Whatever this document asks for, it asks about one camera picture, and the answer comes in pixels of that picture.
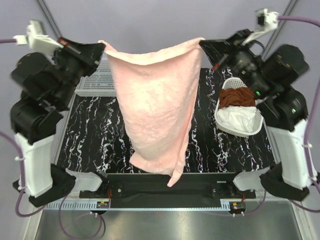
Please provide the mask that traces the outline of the pink towel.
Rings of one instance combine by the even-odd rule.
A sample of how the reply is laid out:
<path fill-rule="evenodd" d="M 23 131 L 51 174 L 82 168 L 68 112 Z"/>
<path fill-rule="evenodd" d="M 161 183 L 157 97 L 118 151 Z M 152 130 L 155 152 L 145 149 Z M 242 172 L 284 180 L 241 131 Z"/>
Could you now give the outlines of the pink towel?
<path fill-rule="evenodd" d="M 156 52 L 131 54 L 105 44 L 116 98 L 132 147 L 130 163 L 182 176 L 203 59 L 200 38 Z"/>

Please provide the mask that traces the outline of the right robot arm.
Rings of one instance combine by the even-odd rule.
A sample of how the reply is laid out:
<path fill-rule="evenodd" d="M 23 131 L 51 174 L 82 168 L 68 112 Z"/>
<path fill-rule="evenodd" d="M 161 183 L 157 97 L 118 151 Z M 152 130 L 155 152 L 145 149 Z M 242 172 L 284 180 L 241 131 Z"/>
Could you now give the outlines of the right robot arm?
<path fill-rule="evenodd" d="M 290 44 L 280 45 L 263 60 L 251 51 L 251 43 L 245 43 L 250 33 L 244 29 L 226 39 L 199 42 L 214 70 L 231 68 L 252 91 L 278 151 L 279 163 L 259 176 L 238 174 L 227 185 L 227 192 L 236 199 L 257 182 L 258 189 L 275 197 L 301 202 L 309 195 L 310 186 L 319 182 L 306 155 L 303 133 L 311 116 L 304 95 L 292 87 L 309 65 L 301 50 Z"/>

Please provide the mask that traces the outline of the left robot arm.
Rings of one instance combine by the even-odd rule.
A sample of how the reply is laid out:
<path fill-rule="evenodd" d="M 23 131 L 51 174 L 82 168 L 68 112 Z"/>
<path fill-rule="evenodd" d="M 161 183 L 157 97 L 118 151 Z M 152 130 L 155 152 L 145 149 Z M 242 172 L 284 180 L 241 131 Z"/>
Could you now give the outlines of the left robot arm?
<path fill-rule="evenodd" d="M 104 49 L 102 43 L 83 44 L 61 37 L 23 56 L 11 72 L 11 78 L 22 88 L 20 100 L 10 110 L 20 162 L 20 178 L 13 187 L 28 195 L 35 207 L 73 191 L 91 192 L 97 198 L 108 193 L 99 174 L 69 171 L 51 160 L 57 124 L 69 110 L 81 78 L 98 68 Z"/>

